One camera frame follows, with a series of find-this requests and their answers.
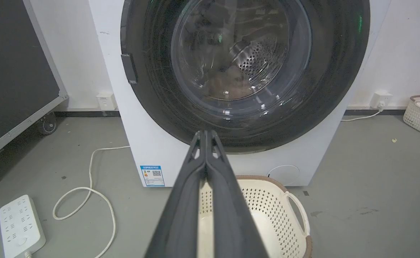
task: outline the blue and white sticker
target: blue and white sticker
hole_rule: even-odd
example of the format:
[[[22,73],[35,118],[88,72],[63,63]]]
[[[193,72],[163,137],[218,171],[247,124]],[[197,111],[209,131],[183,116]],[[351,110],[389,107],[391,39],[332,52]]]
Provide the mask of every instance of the blue and white sticker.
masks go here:
[[[140,166],[146,186],[164,187],[164,177],[160,166]]]

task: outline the floor stain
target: floor stain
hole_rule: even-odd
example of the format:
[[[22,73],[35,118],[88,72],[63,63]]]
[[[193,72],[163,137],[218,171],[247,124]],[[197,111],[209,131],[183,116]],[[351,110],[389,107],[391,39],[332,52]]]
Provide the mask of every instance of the floor stain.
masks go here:
[[[320,213],[322,213],[322,211],[312,212],[312,213],[310,213],[310,215],[312,217],[315,217],[316,218],[318,216],[318,214],[320,214]]]
[[[361,215],[366,215],[366,214],[372,214],[373,212],[377,212],[378,210],[376,210],[376,209],[371,209],[370,211],[367,211],[367,212],[361,212],[360,214]]]

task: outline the white power strip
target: white power strip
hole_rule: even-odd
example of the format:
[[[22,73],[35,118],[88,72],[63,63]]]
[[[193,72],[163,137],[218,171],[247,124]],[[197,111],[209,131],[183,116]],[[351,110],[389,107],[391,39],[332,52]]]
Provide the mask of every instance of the white power strip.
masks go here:
[[[31,258],[46,243],[35,205],[28,195],[0,208],[0,229],[5,258]]]

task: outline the front-loading washing machine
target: front-loading washing machine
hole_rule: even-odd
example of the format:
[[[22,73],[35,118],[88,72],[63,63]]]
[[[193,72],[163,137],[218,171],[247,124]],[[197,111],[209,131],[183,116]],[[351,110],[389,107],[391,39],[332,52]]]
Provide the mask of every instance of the front-loading washing machine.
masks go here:
[[[89,3],[143,186],[173,186],[202,129],[236,174],[306,186],[390,0]]]

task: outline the round glass door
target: round glass door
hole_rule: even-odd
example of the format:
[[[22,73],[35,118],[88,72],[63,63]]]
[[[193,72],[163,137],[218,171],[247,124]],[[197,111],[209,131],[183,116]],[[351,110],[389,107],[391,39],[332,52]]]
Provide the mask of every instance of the round glass door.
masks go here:
[[[121,47],[138,100],[164,130],[189,143],[214,129],[228,152],[254,152],[300,137],[337,106],[369,17],[368,0],[126,1]]]

